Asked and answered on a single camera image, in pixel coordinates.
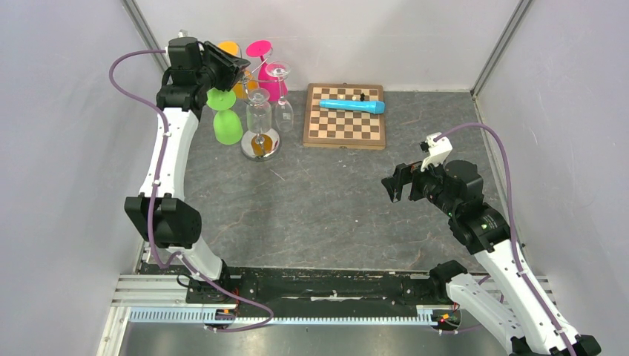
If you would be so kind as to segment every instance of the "glass base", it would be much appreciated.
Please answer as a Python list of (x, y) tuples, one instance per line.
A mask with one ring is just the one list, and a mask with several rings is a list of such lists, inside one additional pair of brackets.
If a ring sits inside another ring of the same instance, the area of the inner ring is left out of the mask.
[(264, 142), (262, 146), (258, 145), (255, 142), (256, 134), (251, 131), (247, 131), (243, 134), (243, 138), (240, 140), (240, 150), (245, 157), (252, 161), (263, 162), (273, 158), (275, 154), (279, 152), (281, 144), (280, 135), (277, 131), (272, 128), (263, 133), (263, 135), (271, 139), (270, 145), (268, 145), (267, 142)]

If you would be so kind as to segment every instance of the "glass stem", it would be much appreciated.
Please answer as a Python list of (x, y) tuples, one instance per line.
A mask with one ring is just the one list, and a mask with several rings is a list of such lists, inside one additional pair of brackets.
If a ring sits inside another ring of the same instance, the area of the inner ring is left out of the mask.
[(262, 155), (266, 155), (266, 151), (264, 150), (264, 136), (260, 133), (256, 133), (256, 143), (260, 146), (260, 150), (262, 150)]
[(278, 101), (281, 105), (283, 105), (283, 104), (284, 104), (284, 102), (285, 102), (284, 96), (286, 95), (286, 94), (284, 93), (284, 86), (282, 85), (282, 83), (283, 83), (283, 82), (284, 82), (284, 78), (283, 78), (283, 77), (277, 78), (277, 83), (278, 83), (278, 85), (280, 86), (280, 98), (279, 98), (277, 101)]
[(240, 83), (243, 85), (243, 93), (245, 94), (245, 98), (249, 98), (249, 90), (247, 88), (249, 80), (246, 77), (243, 77), (243, 80)]

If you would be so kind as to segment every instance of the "cable clip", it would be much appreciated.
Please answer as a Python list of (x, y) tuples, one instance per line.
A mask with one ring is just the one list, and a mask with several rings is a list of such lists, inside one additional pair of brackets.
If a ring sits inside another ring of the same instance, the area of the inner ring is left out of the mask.
[(522, 266), (522, 271), (518, 271), (518, 276), (522, 277), (523, 274), (530, 274), (530, 269), (528, 267)]
[(561, 329), (555, 329), (555, 334), (557, 334), (558, 336), (559, 336), (559, 334), (565, 334), (567, 332), (568, 332), (568, 330), (565, 327), (563, 327), (563, 326), (562, 326)]

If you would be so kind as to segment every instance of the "gray marble surface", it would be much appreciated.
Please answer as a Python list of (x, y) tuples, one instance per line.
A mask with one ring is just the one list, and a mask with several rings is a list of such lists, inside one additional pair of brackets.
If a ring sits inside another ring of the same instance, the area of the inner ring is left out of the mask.
[[(247, 160), (240, 145), (219, 144), (212, 112), (204, 110), (188, 157), (185, 198), (200, 211), (202, 237), (214, 253), (232, 266), (428, 270), (457, 259), (482, 270), (443, 213), (425, 200), (392, 204), (380, 182), (397, 164), (423, 158), (418, 144), (427, 134), (476, 121), (468, 93), (385, 93), (383, 151), (303, 147), (306, 93), (289, 99), (295, 127), (268, 162)], [(244, 104), (234, 109), (246, 127)], [(476, 163), (487, 201), (499, 207), (480, 131), (450, 139), (450, 158)]]

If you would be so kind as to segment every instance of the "wire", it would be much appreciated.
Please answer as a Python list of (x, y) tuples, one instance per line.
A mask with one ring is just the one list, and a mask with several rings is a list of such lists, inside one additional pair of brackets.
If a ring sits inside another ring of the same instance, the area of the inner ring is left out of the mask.
[(491, 276), (490, 276), (490, 275), (487, 275), (487, 276), (485, 276), (485, 277), (482, 277), (482, 278), (478, 281), (478, 285), (481, 285), (481, 284), (483, 284), (483, 283), (487, 282), (487, 280), (488, 280), (488, 279), (490, 279), (490, 278), (491, 278)]
[[(271, 58), (271, 56), (272, 56), (272, 55), (273, 55), (273, 47), (271, 47), (271, 50), (269, 51), (269, 54), (268, 54), (268, 55), (266, 56), (266, 58), (265, 58), (265, 59), (264, 59), (264, 60), (260, 63), (260, 65), (258, 65), (255, 69), (253, 69), (253, 70), (252, 70), (252, 71), (250, 71), (249, 73), (251, 73), (251, 74), (252, 74), (252, 76), (253, 76), (253, 74), (254, 74), (255, 72), (257, 72), (257, 70), (258, 70), (258, 69), (260, 69), (260, 67), (262, 67), (265, 63), (267, 63), (267, 61), (269, 60), (269, 58)], [(267, 82), (267, 83), (268, 83), (269, 81), (266, 81), (266, 80), (263, 80), (263, 81), (257, 81), (257, 80), (254, 80), (254, 82)]]
[(445, 319), (445, 320), (444, 320), (444, 323), (446, 323), (446, 324), (448, 324), (448, 325), (450, 325), (450, 326), (452, 326), (452, 327), (455, 327), (455, 328), (457, 328), (457, 329), (458, 329), (458, 327), (459, 327), (459, 326), (461, 326), (461, 324), (454, 324), (454, 323), (451, 323), (451, 322), (449, 322), (447, 319)]
[[(179, 277), (181, 276), (188, 278), (188, 284), (181, 283), (181, 281), (179, 280)], [(178, 274), (177, 278), (175, 278), (175, 280), (177, 281), (177, 284), (182, 286), (183, 288), (188, 288), (190, 286), (190, 281), (189, 281), (190, 279), (192, 279), (192, 277), (188, 276), (187, 274)]]
[(166, 114), (164, 113), (164, 111), (158, 108), (157, 105), (153, 104), (152, 102), (149, 102), (147, 99), (144, 99), (133, 93), (129, 93), (128, 91), (123, 89), (120, 85), (118, 85), (116, 80), (113, 78), (113, 72), (115, 71), (116, 66), (120, 64), (120, 62), (133, 56), (139, 56), (141, 54), (149, 54), (149, 53), (165, 53), (165, 50), (138, 50), (136, 52), (127, 53), (124, 56), (121, 56), (120, 58), (113, 61), (111, 67), (109, 68), (109, 81), (120, 93), (124, 94), (125, 96), (133, 100), (141, 102), (142, 104), (156, 111), (159, 117), (162, 119), (162, 125), (164, 127), (164, 135), (162, 136), (162, 144), (159, 148), (159, 155), (157, 156), (157, 162), (155, 164), (155, 172), (153, 174), (153, 177), (154, 177), (153, 190), (151, 192), (151, 198), (149, 199), (149, 203), (148, 203), (147, 230), (148, 230), (148, 243), (149, 243), (149, 246), (151, 247), (151, 254), (155, 258), (155, 262), (161, 269), (169, 267), (172, 264), (173, 260), (176, 257), (179, 257), (181, 261), (183, 262), (183, 264), (188, 268), (188, 270), (190, 270), (190, 272), (193, 275), (200, 277), (201, 279), (206, 281), (210, 286), (214, 287), (216, 290), (220, 291), (224, 295), (234, 298), (235, 300), (239, 300), (243, 303), (247, 303), (249, 305), (264, 309), (265, 311), (269, 313), (269, 317), (259, 323), (255, 323), (255, 324), (251, 324), (251, 325), (247, 325), (247, 326), (243, 326), (243, 327), (235, 328), (235, 329), (214, 329), (216, 332), (243, 332), (245, 330), (252, 330), (252, 329), (260, 328), (261, 326), (264, 326), (265, 324), (270, 322), (274, 317), (273, 311), (268, 306), (264, 306), (260, 303), (254, 302), (253, 300), (249, 300), (249, 299), (240, 297), (238, 295), (235, 295), (229, 291), (226, 291), (224, 288), (216, 284), (213, 280), (205, 276), (198, 269), (196, 269), (193, 265), (191, 265), (190, 262), (185, 258), (185, 256), (180, 251), (177, 251), (171, 254), (171, 256), (168, 258), (166, 263), (163, 263), (161, 259), (159, 258), (159, 255), (157, 253), (157, 247), (155, 246), (155, 236), (154, 236), (154, 231), (153, 231), (153, 212), (155, 210), (155, 199), (157, 197), (157, 187), (159, 187), (159, 175), (162, 170), (162, 163), (164, 161), (166, 145), (168, 144), (168, 136), (169, 136), (168, 135), (168, 118), (166, 117)]
[(498, 134), (487, 125), (481, 124), (480, 122), (468, 122), (466, 124), (458, 125), (458, 126), (455, 126), (454, 128), (449, 129), (445, 133), (442, 133), (441, 135), (434, 138), (434, 141), (438, 141), (439, 139), (449, 136), (450, 134), (453, 134), (456, 131), (459, 131), (463, 128), (482, 128), (483, 130), (489, 132), (493, 136), (495, 143), (498, 144), (498, 148), (500, 149), (500, 155), (502, 155), (502, 162), (504, 163), (504, 175), (507, 181), (507, 215), (509, 216), (509, 230), (511, 233), (511, 252), (513, 253), (513, 257), (514, 257), (513, 260), (516, 262), (518, 273), (520, 274), (524, 282), (527, 284), (527, 286), (531, 290), (531, 293), (533, 293), (533, 295), (537, 299), (539, 305), (544, 309), (544, 312), (546, 312), (546, 315), (550, 319), (550, 322), (553, 324), (553, 326), (555, 326), (555, 329), (559, 333), (564, 344), (566, 345), (566, 348), (568, 352), (570, 353), (570, 356), (577, 356), (572, 346), (572, 343), (570, 342), (570, 340), (568, 340), (568, 336), (562, 331), (563, 328), (562, 328), (562, 325), (559, 323), (559, 320), (555, 317), (553, 312), (550, 310), (550, 307), (546, 304), (546, 301), (541, 296), (537, 288), (535, 288), (528, 274), (522, 273), (524, 272), (524, 267), (522, 265), (522, 261), (520, 261), (521, 258), (518, 253), (518, 236), (516, 233), (516, 219), (513, 214), (513, 196), (511, 192), (511, 170), (509, 169), (509, 161), (507, 160), (507, 152), (504, 149), (504, 145), (502, 141), (500, 140), (500, 137), (498, 137)]

